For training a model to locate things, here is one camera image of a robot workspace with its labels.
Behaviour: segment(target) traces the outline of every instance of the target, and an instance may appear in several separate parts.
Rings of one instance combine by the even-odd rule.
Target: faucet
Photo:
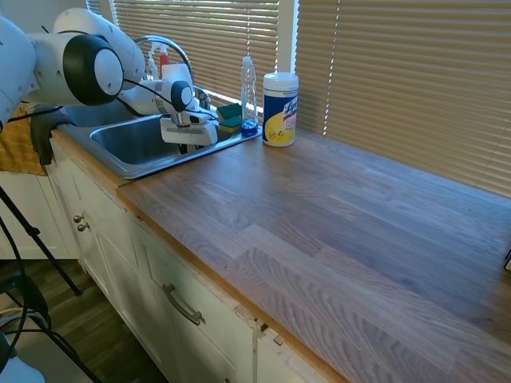
[[[190,77],[192,78],[192,82],[195,82],[195,79],[193,77],[192,64],[190,63],[190,60],[188,59],[188,56],[186,55],[185,51],[179,45],[177,45],[177,43],[168,38],[163,38],[161,36],[156,35],[144,36],[142,38],[137,38],[134,41],[135,44],[137,45],[144,44],[145,42],[158,42],[160,44],[165,44],[166,46],[169,46],[170,48],[174,49],[174,51],[176,51],[176,53],[180,55],[180,57],[183,59],[184,63],[188,67],[188,70],[190,71]],[[209,98],[209,95],[206,93],[206,91],[202,89],[200,86],[194,85],[193,88],[198,94],[197,97],[199,98],[199,106],[204,109],[209,109],[211,99]]]

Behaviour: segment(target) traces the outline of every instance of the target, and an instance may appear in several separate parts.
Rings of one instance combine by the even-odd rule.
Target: kitchen sink
[[[212,146],[196,148],[191,145],[166,143],[161,139],[160,118],[147,116],[132,118],[129,114],[112,114],[112,110],[93,110],[84,112],[75,107],[67,110],[68,115],[76,124],[85,126],[60,125],[59,128],[70,136],[88,153],[100,160],[108,169],[121,178],[130,180],[158,172],[162,169],[193,160],[197,157],[216,152],[223,148],[260,136],[261,131],[250,137],[240,133],[218,131],[218,142]],[[90,126],[90,118],[96,121],[109,118],[128,119],[114,122],[106,126]]]

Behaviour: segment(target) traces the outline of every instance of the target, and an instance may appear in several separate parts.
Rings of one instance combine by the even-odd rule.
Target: stainless steel sink
[[[67,112],[73,117],[72,110]],[[85,113],[82,119],[75,119],[75,122],[90,125],[87,114]],[[179,145],[168,144],[161,139],[158,116],[142,117],[99,127],[61,125],[59,128],[112,172],[124,179],[146,176],[261,134],[260,129],[258,134],[250,137],[241,136],[240,133],[230,134],[218,131],[216,144],[198,150],[193,148],[194,152],[181,154]]]

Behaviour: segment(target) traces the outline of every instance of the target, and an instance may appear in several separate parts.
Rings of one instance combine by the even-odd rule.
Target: wall
[[[23,32],[31,34],[49,31],[57,16],[69,8],[86,8],[85,0],[0,0],[0,13]]]

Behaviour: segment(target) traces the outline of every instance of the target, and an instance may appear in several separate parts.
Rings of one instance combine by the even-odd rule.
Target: black tripod leg
[[[30,224],[25,219],[23,214],[19,211],[18,207],[14,204],[12,199],[10,199],[10,197],[7,195],[7,193],[3,190],[2,187],[0,187],[0,199],[9,208],[10,212],[13,213],[14,217],[16,217],[18,222],[23,226],[23,228],[26,231],[26,234],[32,237],[34,242],[39,246],[39,248],[45,254],[46,258],[48,258],[48,260],[51,262],[52,266],[55,267],[55,269],[57,269],[58,273],[63,277],[63,279],[69,285],[74,294],[77,296],[81,295],[81,291],[76,287],[76,285],[73,283],[71,278],[65,273],[65,271],[62,270],[61,266],[58,264],[53,254],[51,254],[50,250],[48,250],[48,247],[46,247],[46,245],[38,237],[39,234],[41,233],[39,229],[30,226]]]

